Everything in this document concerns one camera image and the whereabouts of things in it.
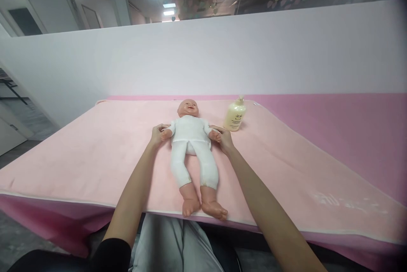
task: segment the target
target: ceiling light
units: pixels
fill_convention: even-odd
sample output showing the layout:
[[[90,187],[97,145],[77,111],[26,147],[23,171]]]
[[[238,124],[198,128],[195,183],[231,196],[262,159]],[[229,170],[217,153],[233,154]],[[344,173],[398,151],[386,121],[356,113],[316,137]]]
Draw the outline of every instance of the ceiling light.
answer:
[[[171,4],[163,4],[164,8],[174,8],[176,5],[174,3]]]

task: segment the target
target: pink towel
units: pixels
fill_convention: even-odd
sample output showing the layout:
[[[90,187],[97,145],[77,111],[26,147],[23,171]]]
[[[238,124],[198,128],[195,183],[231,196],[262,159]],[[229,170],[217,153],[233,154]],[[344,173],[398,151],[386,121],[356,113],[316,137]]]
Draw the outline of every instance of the pink towel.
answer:
[[[199,101],[201,117],[221,125],[231,101]],[[176,118],[178,101],[106,101],[0,171],[0,193],[114,207],[151,135]],[[287,127],[246,101],[235,146],[302,232],[353,234],[403,243],[406,208]],[[170,145],[158,152],[147,211],[181,214],[170,172]],[[219,202],[229,220],[255,225],[230,162],[217,146]],[[186,158],[199,190],[196,157]]]

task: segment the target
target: doll leg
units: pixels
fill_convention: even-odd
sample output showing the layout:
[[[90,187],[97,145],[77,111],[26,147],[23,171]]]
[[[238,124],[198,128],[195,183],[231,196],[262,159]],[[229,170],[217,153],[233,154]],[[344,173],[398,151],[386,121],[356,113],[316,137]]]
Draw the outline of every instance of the doll leg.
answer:
[[[185,167],[185,153],[187,151],[187,142],[174,142],[171,149],[171,172],[173,173],[179,192],[184,199],[182,205],[182,215],[187,218],[193,212],[201,208],[198,196],[194,185],[192,184],[191,176]]]
[[[228,211],[216,200],[216,188],[219,174],[215,158],[206,142],[192,141],[201,168],[202,210],[208,215],[225,221]]]

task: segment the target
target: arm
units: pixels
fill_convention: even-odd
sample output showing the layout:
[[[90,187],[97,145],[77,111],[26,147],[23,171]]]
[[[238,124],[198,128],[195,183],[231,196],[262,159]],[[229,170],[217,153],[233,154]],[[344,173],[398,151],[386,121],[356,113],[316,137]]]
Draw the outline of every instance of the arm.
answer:
[[[284,271],[326,271],[284,209],[250,168],[232,143],[230,132],[221,133],[220,145],[242,188],[254,220]]]
[[[162,141],[160,132],[167,127],[168,125],[160,124],[153,128],[151,140],[128,179],[103,240],[119,238],[133,246],[140,216],[150,191],[154,159]]]

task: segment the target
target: doll head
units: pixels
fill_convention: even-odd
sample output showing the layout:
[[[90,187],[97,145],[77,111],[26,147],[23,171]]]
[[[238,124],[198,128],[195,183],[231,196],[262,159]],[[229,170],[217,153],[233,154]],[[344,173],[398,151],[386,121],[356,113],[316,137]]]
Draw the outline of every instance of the doll head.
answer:
[[[191,115],[197,117],[199,114],[198,105],[195,100],[185,99],[178,107],[178,116],[182,117],[185,115]]]

